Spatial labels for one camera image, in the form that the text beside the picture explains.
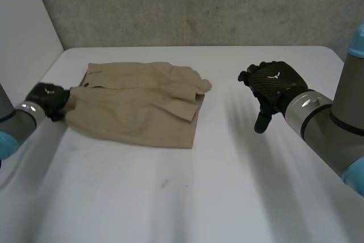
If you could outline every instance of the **gray wall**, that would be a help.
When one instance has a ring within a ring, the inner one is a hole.
[[[364,0],[43,0],[65,49],[322,45],[340,57]]]

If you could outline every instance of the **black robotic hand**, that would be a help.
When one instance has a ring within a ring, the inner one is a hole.
[[[53,84],[38,83],[27,95],[26,100],[38,104],[44,110],[45,115],[56,122],[64,118],[61,110],[68,98],[69,90]]]
[[[272,115],[281,112],[285,115],[289,103],[299,94],[308,91],[306,82],[285,62],[261,62],[242,71],[238,81],[253,92],[260,103],[260,112],[255,122],[255,132],[266,131]]]

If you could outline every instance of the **white table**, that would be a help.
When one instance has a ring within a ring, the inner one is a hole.
[[[127,145],[46,122],[4,163],[3,174],[20,162],[0,192],[1,236],[47,243],[362,242],[363,200],[282,115],[265,134],[253,131],[258,102],[237,76],[272,60],[286,61],[310,88],[333,98],[343,62],[325,47],[65,51],[43,81],[69,88],[88,63],[116,61],[168,61],[198,71],[213,88],[195,144]]]

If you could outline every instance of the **beige fabric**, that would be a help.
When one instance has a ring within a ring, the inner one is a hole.
[[[170,63],[89,64],[71,90],[66,122],[103,139],[191,148],[208,80]]]

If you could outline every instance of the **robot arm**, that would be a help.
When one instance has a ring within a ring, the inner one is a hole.
[[[38,83],[26,100],[13,107],[0,84],[0,162],[18,150],[24,141],[44,121],[57,121],[69,91],[53,84]]]
[[[308,89],[285,62],[252,65],[238,78],[260,102],[255,131],[281,112],[288,125],[343,182],[364,196],[364,25],[358,28],[334,101]]]

